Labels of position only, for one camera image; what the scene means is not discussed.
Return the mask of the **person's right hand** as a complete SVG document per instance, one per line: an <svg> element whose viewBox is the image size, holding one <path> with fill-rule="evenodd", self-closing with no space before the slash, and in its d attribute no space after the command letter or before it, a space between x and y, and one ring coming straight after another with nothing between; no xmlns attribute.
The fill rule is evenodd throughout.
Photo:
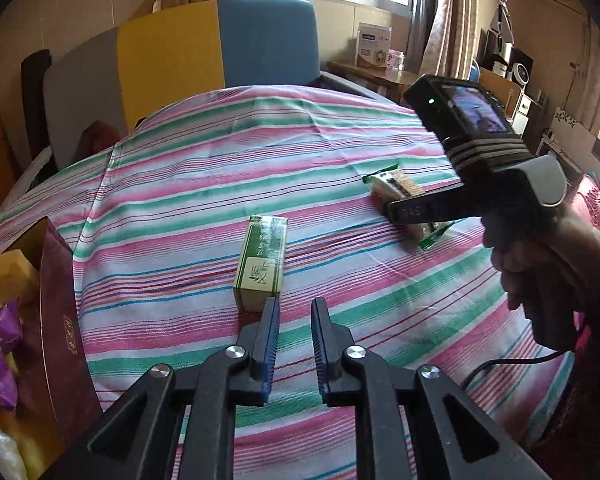
<svg viewBox="0 0 600 480"><path fill-rule="evenodd" d="M600 230L566 209L547 230L505 246L500 242L504 222L493 214L481 218L483 245L501 273L508 307L516 310L527 300L522 274L548 264L572 285L586 310L600 307Z"/></svg>

